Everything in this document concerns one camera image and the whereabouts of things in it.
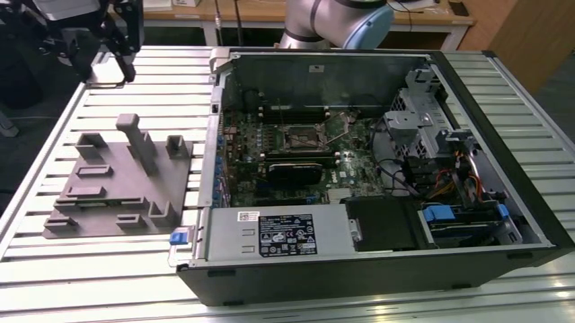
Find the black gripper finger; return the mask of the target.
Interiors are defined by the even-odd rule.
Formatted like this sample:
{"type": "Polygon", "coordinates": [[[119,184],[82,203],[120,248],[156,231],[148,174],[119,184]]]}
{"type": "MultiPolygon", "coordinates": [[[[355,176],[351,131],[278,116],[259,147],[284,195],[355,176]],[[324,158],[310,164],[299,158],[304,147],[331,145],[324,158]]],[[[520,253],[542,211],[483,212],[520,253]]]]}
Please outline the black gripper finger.
{"type": "Polygon", "coordinates": [[[82,60],[79,56],[80,48],[75,39],[48,38],[42,41],[38,48],[43,54],[55,55],[62,64],[74,68],[83,83],[90,81],[92,77],[92,65],[82,60]]]}
{"type": "Polygon", "coordinates": [[[110,52],[115,55],[120,71],[123,72],[123,83],[130,83],[135,79],[135,68],[132,65],[134,53],[120,29],[114,22],[103,22],[103,41],[110,52]]]}

